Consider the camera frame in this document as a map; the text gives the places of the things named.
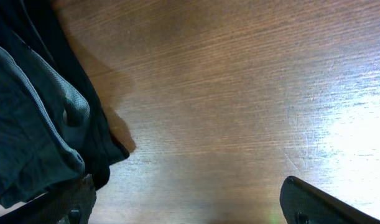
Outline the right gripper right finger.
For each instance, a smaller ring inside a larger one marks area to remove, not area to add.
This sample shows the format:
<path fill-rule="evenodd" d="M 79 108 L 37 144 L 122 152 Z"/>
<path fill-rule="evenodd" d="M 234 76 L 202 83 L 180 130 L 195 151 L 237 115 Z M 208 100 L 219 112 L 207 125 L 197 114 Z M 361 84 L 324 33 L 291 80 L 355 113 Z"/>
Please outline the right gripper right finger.
<path fill-rule="evenodd" d="M 292 175 L 282 184 L 279 202 L 287 223 L 380 224 L 380 220 Z"/>

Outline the black t-shirt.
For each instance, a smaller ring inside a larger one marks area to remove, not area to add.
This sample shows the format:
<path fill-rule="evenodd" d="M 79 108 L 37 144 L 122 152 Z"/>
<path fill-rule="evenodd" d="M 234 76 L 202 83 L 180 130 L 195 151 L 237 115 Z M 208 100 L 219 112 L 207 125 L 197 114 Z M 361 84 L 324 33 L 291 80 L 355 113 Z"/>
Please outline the black t-shirt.
<path fill-rule="evenodd" d="M 0 205 L 85 174 L 97 189 L 129 157 L 48 1 L 0 1 Z"/>

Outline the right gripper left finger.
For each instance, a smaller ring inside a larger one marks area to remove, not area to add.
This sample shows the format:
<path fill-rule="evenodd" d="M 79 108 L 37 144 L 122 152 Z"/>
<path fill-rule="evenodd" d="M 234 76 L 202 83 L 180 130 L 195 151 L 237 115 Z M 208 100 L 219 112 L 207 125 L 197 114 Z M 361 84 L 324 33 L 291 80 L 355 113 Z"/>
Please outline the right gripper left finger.
<path fill-rule="evenodd" d="M 96 202 L 92 175 L 74 180 L 0 217 L 0 224 L 87 224 Z"/>

